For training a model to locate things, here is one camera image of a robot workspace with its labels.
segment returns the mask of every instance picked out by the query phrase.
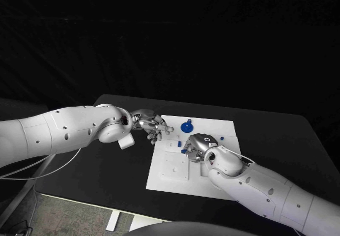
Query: blue knob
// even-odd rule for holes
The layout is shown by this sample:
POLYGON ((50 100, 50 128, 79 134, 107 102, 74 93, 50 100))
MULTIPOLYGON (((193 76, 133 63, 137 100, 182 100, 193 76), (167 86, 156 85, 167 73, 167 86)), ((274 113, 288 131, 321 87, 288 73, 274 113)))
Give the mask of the blue knob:
POLYGON ((190 133, 193 131, 192 120, 189 119, 180 126, 180 129, 184 133, 190 133))

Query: black table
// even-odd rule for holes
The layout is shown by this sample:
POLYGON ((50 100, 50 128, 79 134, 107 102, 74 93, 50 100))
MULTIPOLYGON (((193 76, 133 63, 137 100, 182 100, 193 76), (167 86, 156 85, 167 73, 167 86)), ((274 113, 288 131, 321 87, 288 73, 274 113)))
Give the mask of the black table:
MULTIPOLYGON (((242 154, 272 169, 305 191, 340 205, 340 174, 304 117, 238 108, 197 105, 135 97, 102 95, 95 102, 128 111, 146 108, 160 115, 232 120, 242 154)), ((255 215, 235 201, 146 189, 154 146, 147 133, 133 131, 134 146, 95 140, 69 165, 39 179, 36 190, 133 214, 169 221, 196 221, 258 235, 295 235, 294 230, 255 215)), ((56 155, 46 173, 76 151, 56 155)))

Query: floor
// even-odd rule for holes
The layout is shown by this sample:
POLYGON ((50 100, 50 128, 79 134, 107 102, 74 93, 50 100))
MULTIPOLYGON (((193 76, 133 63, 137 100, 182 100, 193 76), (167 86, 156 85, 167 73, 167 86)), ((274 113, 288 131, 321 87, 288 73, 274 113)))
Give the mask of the floor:
MULTIPOLYGON (((30 221, 36 205, 30 190, 1 229, 9 230, 19 222, 30 221)), ((32 220, 32 236, 121 236, 128 232, 133 215, 121 213, 115 231, 105 231, 111 210, 37 194, 37 207, 32 220)), ((25 222, 12 230, 25 226, 25 222)))

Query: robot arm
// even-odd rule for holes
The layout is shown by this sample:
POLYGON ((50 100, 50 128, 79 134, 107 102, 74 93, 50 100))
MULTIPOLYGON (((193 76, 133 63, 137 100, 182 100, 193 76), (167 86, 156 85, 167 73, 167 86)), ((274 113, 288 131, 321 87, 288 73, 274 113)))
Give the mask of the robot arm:
POLYGON ((205 162, 213 186, 255 214, 292 227, 307 236, 339 235, 337 205, 304 191, 272 170, 244 162, 225 146, 218 145, 210 135, 192 135, 184 149, 190 161, 205 162))
POLYGON ((144 129, 151 144, 173 131, 150 110, 128 113, 111 104, 66 107, 35 117, 0 121, 0 167, 27 158, 86 147, 94 140, 134 144, 130 131, 144 129))

